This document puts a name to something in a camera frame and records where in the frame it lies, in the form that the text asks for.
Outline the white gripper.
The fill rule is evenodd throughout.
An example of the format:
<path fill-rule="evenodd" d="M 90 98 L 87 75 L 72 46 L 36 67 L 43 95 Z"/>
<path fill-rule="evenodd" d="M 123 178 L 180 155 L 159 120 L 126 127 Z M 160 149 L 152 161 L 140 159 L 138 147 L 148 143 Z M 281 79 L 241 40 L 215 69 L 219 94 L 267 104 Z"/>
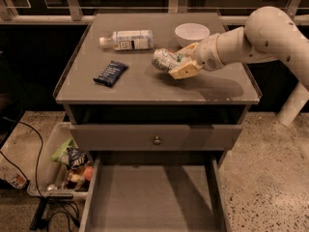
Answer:
<path fill-rule="evenodd" d="M 225 64 L 221 61 L 217 49 L 218 37 L 218 34 L 213 34 L 199 43 L 191 43 L 178 50 L 177 54 L 185 56 L 193 55 L 195 61 L 189 61 L 180 65 L 168 73 L 174 79 L 185 79 L 197 75 L 201 69 L 208 72 L 223 69 Z"/>

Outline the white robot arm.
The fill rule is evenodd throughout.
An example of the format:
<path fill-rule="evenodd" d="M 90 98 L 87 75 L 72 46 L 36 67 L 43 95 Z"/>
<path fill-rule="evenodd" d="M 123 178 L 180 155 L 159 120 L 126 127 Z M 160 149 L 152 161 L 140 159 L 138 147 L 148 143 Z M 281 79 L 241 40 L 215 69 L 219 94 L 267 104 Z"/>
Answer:
<path fill-rule="evenodd" d="M 192 43 L 182 48 L 180 54 L 188 61 L 169 71 L 175 79 L 195 76 L 201 69 L 217 71 L 237 62 L 264 62 L 272 58 L 281 61 L 298 80 L 277 114 L 285 126 L 309 101 L 309 39 L 278 8 L 262 7 L 247 18 L 244 26 Z"/>

